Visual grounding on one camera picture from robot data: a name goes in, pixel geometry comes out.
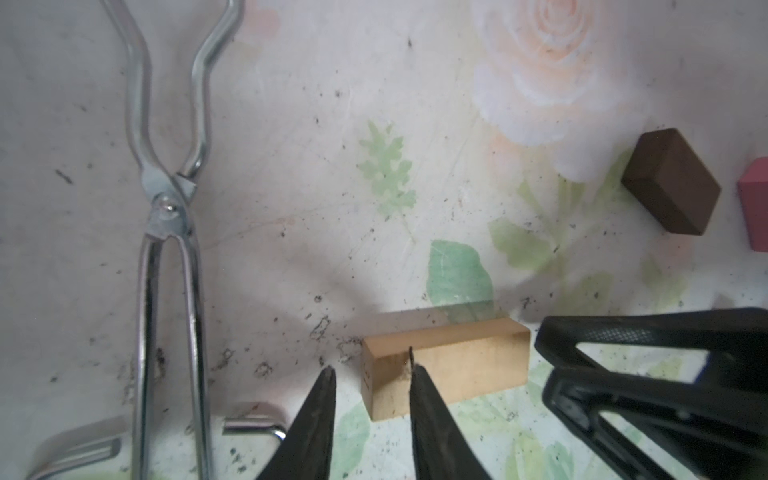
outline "dirt speck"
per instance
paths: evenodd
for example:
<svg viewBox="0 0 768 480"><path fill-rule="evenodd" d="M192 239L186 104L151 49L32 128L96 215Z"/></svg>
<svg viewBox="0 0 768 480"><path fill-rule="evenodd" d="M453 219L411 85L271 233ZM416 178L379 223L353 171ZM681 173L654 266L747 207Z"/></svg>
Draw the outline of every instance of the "dirt speck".
<svg viewBox="0 0 768 480"><path fill-rule="evenodd" d="M263 379L270 376L272 374L272 370L273 369L270 366L269 362L262 362L253 371L253 376Z"/></svg>
<svg viewBox="0 0 768 480"><path fill-rule="evenodd" d="M235 354L235 351L232 349L224 349L224 351L221 353L221 360L216 364L215 367L210 369L211 372L216 372L217 370L221 370L222 368L226 367L230 364L230 359Z"/></svg>
<svg viewBox="0 0 768 480"><path fill-rule="evenodd" d="M154 360L157 362L157 370L160 372L160 378L165 378L165 352L162 348L157 348L154 352Z"/></svg>
<svg viewBox="0 0 768 480"><path fill-rule="evenodd" d="M341 353L341 363L347 363L362 352L362 338L351 336L336 344L336 349Z"/></svg>
<svg viewBox="0 0 768 480"><path fill-rule="evenodd" d="M70 185L74 185L74 182L72 181L72 178L59 170L58 168L56 170L53 170L59 177L63 178L65 182L67 182Z"/></svg>
<svg viewBox="0 0 768 480"><path fill-rule="evenodd" d="M331 321L327 315L320 319L315 328L310 332L310 339L320 341L325 335Z"/></svg>
<svg viewBox="0 0 768 480"><path fill-rule="evenodd" d="M118 371L118 380L128 376L125 387L123 387L123 405L131 403L135 394L135 380L136 380L136 362L135 359L131 359L130 362L124 363L120 366Z"/></svg>

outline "brown block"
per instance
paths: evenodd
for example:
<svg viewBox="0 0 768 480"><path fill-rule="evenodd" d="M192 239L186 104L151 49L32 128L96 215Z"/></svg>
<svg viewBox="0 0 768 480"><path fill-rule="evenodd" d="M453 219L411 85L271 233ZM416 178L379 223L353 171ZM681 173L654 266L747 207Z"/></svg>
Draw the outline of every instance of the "brown block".
<svg viewBox="0 0 768 480"><path fill-rule="evenodd" d="M530 330L508 318L369 336L362 399L374 422L409 412L409 347L447 404L520 386L528 381L530 345Z"/></svg>
<svg viewBox="0 0 768 480"><path fill-rule="evenodd" d="M621 183L671 233L703 235L720 185L676 128L642 134Z"/></svg>

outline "dark brown wooden block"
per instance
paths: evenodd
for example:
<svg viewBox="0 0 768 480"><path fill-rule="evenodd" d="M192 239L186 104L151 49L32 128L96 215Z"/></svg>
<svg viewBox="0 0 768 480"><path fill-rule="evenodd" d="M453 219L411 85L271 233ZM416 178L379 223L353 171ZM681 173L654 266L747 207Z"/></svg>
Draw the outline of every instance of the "dark brown wooden block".
<svg viewBox="0 0 768 480"><path fill-rule="evenodd" d="M703 235L720 185L676 128L640 136L621 183L671 233Z"/></svg>

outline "green leaf print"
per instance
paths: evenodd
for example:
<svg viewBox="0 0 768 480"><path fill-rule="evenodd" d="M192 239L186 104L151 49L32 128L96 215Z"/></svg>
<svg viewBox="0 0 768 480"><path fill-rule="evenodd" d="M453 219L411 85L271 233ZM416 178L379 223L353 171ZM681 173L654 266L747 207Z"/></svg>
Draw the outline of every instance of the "green leaf print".
<svg viewBox="0 0 768 480"><path fill-rule="evenodd" d="M558 218L564 220L576 211L584 196L585 184L558 176Z"/></svg>
<svg viewBox="0 0 768 480"><path fill-rule="evenodd" d="M543 386L547 382L549 374L552 373L553 369L554 367L552 364L550 364L550 362L542 360L537 366L531 368L531 371L528 372L528 381Z"/></svg>
<svg viewBox="0 0 768 480"><path fill-rule="evenodd" d="M507 420L508 413L498 407L506 407L506 402L498 394L491 394L456 403L449 409L464 436L471 438L512 430L513 425Z"/></svg>
<svg viewBox="0 0 768 480"><path fill-rule="evenodd" d="M547 240L505 218L493 220L488 230L493 246L507 255L507 263L514 268L540 272L554 258Z"/></svg>
<svg viewBox="0 0 768 480"><path fill-rule="evenodd" d="M632 425L629 425L626 429L624 429L622 433L624 433L624 436L627 437L627 439L629 439L629 441L634 443L635 445L640 443L640 440L643 439L643 432L636 429Z"/></svg>
<svg viewBox="0 0 768 480"><path fill-rule="evenodd" d="M453 323L495 318L493 284L477 251L463 243L433 240L429 252L427 295Z"/></svg>
<svg viewBox="0 0 768 480"><path fill-rule="evenodd" d="M605 175L602 185L594 195L592 204L588 208L590 213L600 213L614 204L618 204L618 206L632 204L634 201L632 194L621 185L621 177L624 175L624 170L627 168L627 164L629 164L629 160L632 158L633 150L633 148L629 148L616 157L616 161L611 165L611 168L608 169L608 173Z"/></svg>
<svg viewBox="0 0 768 480"><path fill-rule="evenodd" d="M665 274L651 255L641 262L640 276L653 297L654 311L677 305L688 289L688 283L682 275Z"/></svg>
<svg viewBox="0 0 768 480"><path fill-rule="evenodd" d="M541 394L544 392L544 385L538 383L529 382L525 385L525 392L528 393L528 401L535 411L540 413L549 413L549 410L544 405L544 401L541 399Z"/></svg>
<svg viewBox="0 0 768 480"><path fill-rule="evenodd" d="M648 369L648 376L654 379L678 380L680 378L680 368L683 366L683 359L675 356L662 360Z"/></svg>
<svg viewBox="0 0 768 480"><path fill-rule="evenodd" d="M370 434L371 422L361 402L344 414L333 433L330 478L346 478L354 472Z"/></svg>
<svg viewBox="0 0 768 480"><path fill-rule="evenodd" d="M574 476L573 455L560 442L545 450L547 480L571 480Z"/></svg>
<svg viewBox="0 0 768 480"><path fill-rule="evenodd" d="M602 313L614 277L608 272L592 273L583 277L576 286L561 293L554 305L556 315L597 315Z"/></svg>
<svg viewBox="0 0 768 480"><path fill-rule="evenodd" d="M360 145L368 150L372 158L359 164L366 180L371 181L371 190L379 198L379 212L388 217L406 208L413 208L416 203L414 190L401 190L410 180L408 172L412 162L402 159L402 137L388 142L392 125L382 133L376 125L368 122L371 138L361 140Z"/></svg>
<svg viewBox="0 0 768 480"><path fill-rule="evenodd" d="M512 449L512 453L509 454L507 462L504 465L504 479L520 480L520 474L518 473L518 457L515 454L514 449Z"/></svg>
<svg viewBox="0 0 768 480"><path fill-rule="evenodd" d="M515 442L515 456L517 464L522 467L524 480L544 479L544 450L533 433L520 434Z"/></svg>
<svg viewBox="0 0 768 480"><path fill-rule="evenodd" d="M541 219L541 222L544 224L544 228L547 230L547 232L549 232L550 235L554 235L554 227L552 226L552 222L549 221L544 208L541 206L538 200L536 200L536 197L533 194L533 190L531 190L531 185L528 184L527 180L523 180L523 182L520 184L520 187L518 187L518 196L523 199L523 201L531 208L531 210L534 211L536 216Z"/></svg>

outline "light wood block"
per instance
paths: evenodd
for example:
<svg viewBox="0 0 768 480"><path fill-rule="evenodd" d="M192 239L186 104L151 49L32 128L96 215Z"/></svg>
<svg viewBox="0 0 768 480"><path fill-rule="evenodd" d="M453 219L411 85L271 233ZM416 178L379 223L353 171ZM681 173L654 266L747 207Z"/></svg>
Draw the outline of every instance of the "light wood block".
<svg viewBox="0 0 768 480"><path fill-rule="evenodd" d="M362 341L362 398L374 422L409 413L409 347L446 404L528 381L531 331L509 318L369 336Z"/></svg>

